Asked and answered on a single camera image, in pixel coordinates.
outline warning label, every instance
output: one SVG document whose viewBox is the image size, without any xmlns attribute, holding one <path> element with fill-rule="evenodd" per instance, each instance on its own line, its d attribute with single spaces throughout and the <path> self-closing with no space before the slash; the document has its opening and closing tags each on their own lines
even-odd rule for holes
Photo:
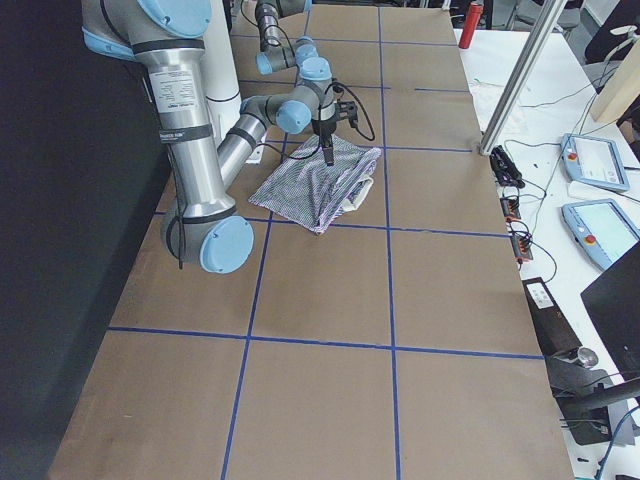
<svg viewBox="0 0 640 480">
<path fill-rule="evenodd" d="M 149 75 L 158 112 L 171 113 L 198 108 L 193 75 L 189 70 L 174 70 Z"/>
</svg>

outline grid of blue tape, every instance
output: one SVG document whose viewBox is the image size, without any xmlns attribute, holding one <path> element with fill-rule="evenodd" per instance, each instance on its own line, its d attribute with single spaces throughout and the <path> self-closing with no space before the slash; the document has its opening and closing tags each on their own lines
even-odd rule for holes
<svg viewBox="0 0 640 480">
<path fill-rule="evenodd" d="M 307 19 L 304 27 L 304 35 L 307 34 L 307 29 L 309 26 L 310 14 L 307 14 Z M 240 37 L 252 37 L 257 38 L 254 35 L 236 35 Z M 320 39 L 316 38 L 316 40 L 325 40 L 325 41 L 339 41 L 335 39 Z M 380 344 L 367 344 L 367 343 L 350 343 L 350 342 L 333 342 L 326 341 L 321 342 L 317 340 L 305 340 L 305 339 L 294 339 L 294 338 L 279 338 L 279 337 L 264 337 L 264 336 L 254 336 L 253 335 L 253 323 L 255 319 L 256 309 L 258 305 L 258 300 L 260 296 L 260 288 L 262 285 L 262 276 L 264 272 L 264 264 L 267 257 L 267 249 L 269 247 L 269 237 L 271 233 L 271 227 L 274 224 L 292 224 L 293 222 L 288 220 L 278 220 L 273 218 L 273 213 L 270 213 L 267 219 L 258 219 L 258 218 L 247 218 L 247 220 L 252 222 L 264 222 L 267 224 L 267 230 L 265 234 L 265 241 L 262 248 L 262 257 L 260 259 L 260 267 L 258 270 L 258 278 L 256 281 L 256 287 L 253 297 L 253 303 L 251 307 L 251 315 L 249 319 L 249 326 L 247 328 L 246 335 L 234 335 L 234 334 L 224 334 L 224 333 L 213 333 L 213 332 L 198 332 L 198 331 L 185 331 L 185 330 L 168 330 L 168 329 L 153 329 L 153 328 L 136 328 L 136 327 L 109 327 L 110 331 L 119 331 L 119 332 L 137 332 L 137 333 L 151 333 L 151 334 L 161 334 L 161 335 L 182 335 L 182 336 L 196 336 L 196 337 L 210 337 L 210 338 L 220 338 L 220 339 L 235 339 L 244 341 L 244 350 L 242 355 L 242 362 L 240 366 L 240 375 L 238 378 L 238 383 L 236 387 L 236 393 L 233 403 L 231 422 L 229 425 L 229 433 L 227 436 L 227 443 L 225 448 L 224 461 L 222 466 L 222 472 L 220 475 L 220 480 L 226 480 L 227 471 L 229 467 L 229 460 L 231 456 L 231 450 L 233 445 L 233 435 L 235 431 L 236 419 L 238 416 L 238 409 L 240 406 L 240 399 L 242 395 L 242 387 L 244 382 L 244 375 L 247 367 L 247 362 L 249 359 L 250 353 L 250 345 L 251 342 L 270 342 L 270 343 L 285 343 L 285 344 L 302 344 L 302 345 L 316 345 L 316 346 L 331 346 L 331 347 L 344 347 L 344 348 L 358 348 L 358 349 L 374 349 L 374 350 L 384 350 L 389 351 L 391 356 L 391 376 L 392 376 L 392 387 L 393 387 L 393 419 L 394 419 L 394 437 L 395 437 L 395 462 L 396 462 L 396 480 L 401 480 L 402 478 L 402 457 L 401 457 L 401 442 L 400 442 L 400 408 L 399 408 L 399 400 L 398 400 L 398 369 L 397 369 L 397 352 L 417 352 L 423 354 L 439 354 L 439 355 L 463 355 L 463 356 L 476 356 L 476 357 L 492 357 L 492 358 L 506 358 L 506 359 L 525 359 L 525 360 L 542 360 L 543 357 L 539 355 L 527 355 L 527 354 L 518 354 L 518 353 L 499 353 L 499 352 L 482 352 L 482 351 L 470 351 L 470 350 L 452 350 L 452 349 L 437 349 L 437 348 L 423 348 L 423 347 L 413 347 L 413 346 L 403 346 L 396 344 L 396 329 L 395 329 L 395 315 L 394 315 L 394 294 L 393 294 L 393 253 L 392 253 L 392 245 L 391 245 L 391 232 L 393 231 L 402 231 L 402 232 L 428 232 L 428 233 L 437 233 L 443 235 L 464 235 L 464 236 L 481 236 L 481 237 L 497 237 L 497 238 L 508 238 L 508 235 L 499 234 L 499 233 L 482 233 L 482 232 L 462 232 L 462 231 L 451 231 L 451 230 L 434 230 L 434 229 L 426 229 L 426 228 L 399 228 L 393 227 L 391 225 L 390 219 L 390 208 L 389 208 L 389 183 L 388 183 L 388 168 L 386 161 L 386 151 L 387 150 L 426 150 L 426 151 L 444 151 L 444 152 L 463 152 L 468 153 L 471 152 L 470 149 L 455 149 L 455 148 L 428 148 L 428 147 L 392 147 L 387 146 L 386 141 L 386 129 L 385 129 L 385 97 L 384 92 L 388 90 L 389 87 L 384 85 L 384 58 L 383 58 L 383 45 L 384 44 L 409 44 L 409 45 L 427 45 L 427 46 L 442 46 L 442 47 L 452 47 L 456 45 L 451 44 L 437 44 L 437 43 L 418 43 L 418 42 L 386 42 L 382 40 L 382 17 L 381 10 L 378 9 L 378 40 L 377 41 L 368 41 L 368 40 L 360 40 L 358 42 L 361 43 L 374 43 L 379 47 L 380 54 L 380 85 L 378 86 L 363 86 L 363 85 L 349 85 L 356 88 L 376 88 L 380 89 L 380 97 L 381 97 L 381 111 L 382 111 L 382 145 L 378 145 L 384 152 L 384 184 L 385 184 L 385 225 L 384 226 L 374 226 L 374 225 L 346 225 L 340 223 L 332 224 L 332 227 L 338 228 L 364 228 L 364 229 L 376 229 L 376 230 L 384 230 L 386 232 L 386 243 L 387 243 L 387 269 L 388 269 L 388 287 L 389 287 L 389 328 L 391 332 L 391 343 L 390 345 L 380 345 Z M 276 81 L 268 81 L 268 80 L 244 80 L 240 81 L 246 83 L 275 83 L 275 84 L 283 84 L 283 85 L 292 85 L 292 82 L 276 82 Z M 440 89 L 428 89 L 428 88 L 416 88 L 416 91 L 443 91 L 443 92 L 463 92 L 462 90 L 440 90 Z M 288 135 L 284 136 L 284 140 L 281 141 L 273 141 L 271 143 L 279 143 L 282 144 L 282 150 L 285 150 L 287 145 L 296 145 L 301 144 L 302 142 L 290 141 L 288 140 Z M 164 214 L 164 212 L 156 212 L 158 215 Z"/>
</svg>

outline blue joint cap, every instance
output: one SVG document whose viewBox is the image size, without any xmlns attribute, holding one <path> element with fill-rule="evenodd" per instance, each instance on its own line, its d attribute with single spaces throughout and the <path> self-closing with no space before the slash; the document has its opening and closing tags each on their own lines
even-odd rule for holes
<svg viewBox="0 0 640 480">
<path fill-rule="evenodd" d="M 200 266 L 209 273 L 231 273 L 240 268 L 253 249 L 249 222 L 232 215 L 216 223 L 200 247 Z"/>
<path fill-rule="evenodd" d="M 256 66 L 258 67 L 260 75 L 271 75 L 273 73 L 271 62 L 264 52 L 258 52 L 256 54 Z"/>
<path fill-rule="evenodd" d="M 138 0 L 144 13 L 163 30 L 181 38 L 201 37 L 211 22 L 209 0 Z"/>
<path fill-rule="evenodd" d="M 318 56 L 318 50 L 312 43 L 305 43 L 296 49 L 296 64 L 300 67 L 307 58 Z"/>
<path fill-rule="evenodd" d="M 82 33 L 84 34 L 84 44 L 92 52 L 119 60 L 136 61 L 136 58 L 133 56 L 133 50 L 129 47 L 120 45 L 107 38 L 99 37 L 84 27 L 82 27 Z"/>
<path fill-rule="evenodd" d="M 287 133 L 300 133 L 311 121 L 311 110 L 299 100 L 287 100 L 276 113 L 276 124 Z"/>
<path fill-rule="evenodd" d="M 300 65 L 300 76 L 312 82 L 331 80 L 331 67 L 325 58 L 307 58 Z"/>
</svg>

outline white wall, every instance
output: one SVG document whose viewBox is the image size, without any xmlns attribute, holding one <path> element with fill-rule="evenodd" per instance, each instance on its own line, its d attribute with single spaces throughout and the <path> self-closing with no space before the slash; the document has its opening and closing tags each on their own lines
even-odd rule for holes
<svg viewBox="0 0 640 480">
<path fill-rule="evenodd" d="M 602 25 L 609 14 L 618 4 L 619 0 L 585 0 L 584 8 L 591 14 L 593 19 Z"/>
</svg>

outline metal pole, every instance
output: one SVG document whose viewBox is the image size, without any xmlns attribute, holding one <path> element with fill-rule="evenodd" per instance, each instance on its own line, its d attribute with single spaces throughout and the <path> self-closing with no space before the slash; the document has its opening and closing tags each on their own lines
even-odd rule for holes
<svg viewBox="0 0 640 480">
<path fill-rule="evenodd" d="M 511 72 L 511 77 L 498 101 L 496 111 L 493 112 L 493 116 L 489 121 L 487 131 L 482 137 L 482 142 L 480 143 L 480 153 L 482 155 L 489 155 L 493 150 L 500 132 L 502 132 L 520 95 L 520 91 L 527 82 L 527 78 L 529 78 L 529 74 L 540 56 L 549 34 L 555 27 L 566 4 L 567 0 L 546 0 L 544 2 L 540 16 L 529 34 L 527 43 L 525 43 L 516 66 Z"/>
</svg>

